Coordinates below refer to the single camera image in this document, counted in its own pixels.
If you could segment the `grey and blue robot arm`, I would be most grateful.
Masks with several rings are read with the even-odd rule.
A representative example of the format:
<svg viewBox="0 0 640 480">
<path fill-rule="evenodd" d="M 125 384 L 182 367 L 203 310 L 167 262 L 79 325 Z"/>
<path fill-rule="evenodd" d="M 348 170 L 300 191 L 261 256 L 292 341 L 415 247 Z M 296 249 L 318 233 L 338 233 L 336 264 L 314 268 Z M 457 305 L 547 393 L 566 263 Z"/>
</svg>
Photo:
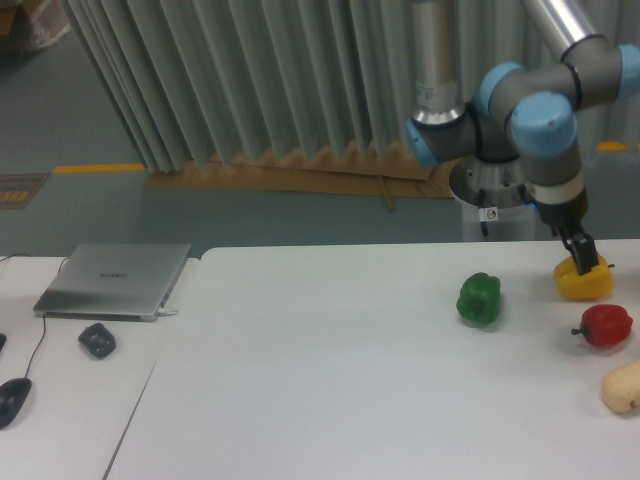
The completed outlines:
<svg viewBox="0 0 640 480">
<path fill-rule="evenodd" d="M 526 1 L 523 7 L 555 64 L 537 70 L 497 65 L 464 102 L 453 2 L 413 2 L 416 106 L 405 123 L 408 143 L 424 167 L 468 155 L 489 163 L 521 160 L 541 221 L 585 275 L 599 258 L 581 225 L 587 196 L 576 114 L 638 94 L 639 48 L 612 45 L 576 1 Z"/>
</svg>

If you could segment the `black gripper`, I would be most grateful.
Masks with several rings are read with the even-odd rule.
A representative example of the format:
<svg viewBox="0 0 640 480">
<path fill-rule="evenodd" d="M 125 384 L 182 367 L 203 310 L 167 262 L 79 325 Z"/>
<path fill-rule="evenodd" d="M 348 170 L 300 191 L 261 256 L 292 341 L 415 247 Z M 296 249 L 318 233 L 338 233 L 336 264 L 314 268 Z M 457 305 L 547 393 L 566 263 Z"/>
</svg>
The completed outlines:
<svg viewBox="0 0 640 480">
<path fill-rule="evenodd" d="M 599 264 L 599 257 L 593 238 L 585 232 L 582 225 L 582 219 L 588 210 L 586 190 L 583 189 L 568 202 L 551 204 L 536 199 L 535 204 L 540 220 L 550 228 L 553 235 L 560 235 L 577 274 L 590 273 Z"/>
</svg>

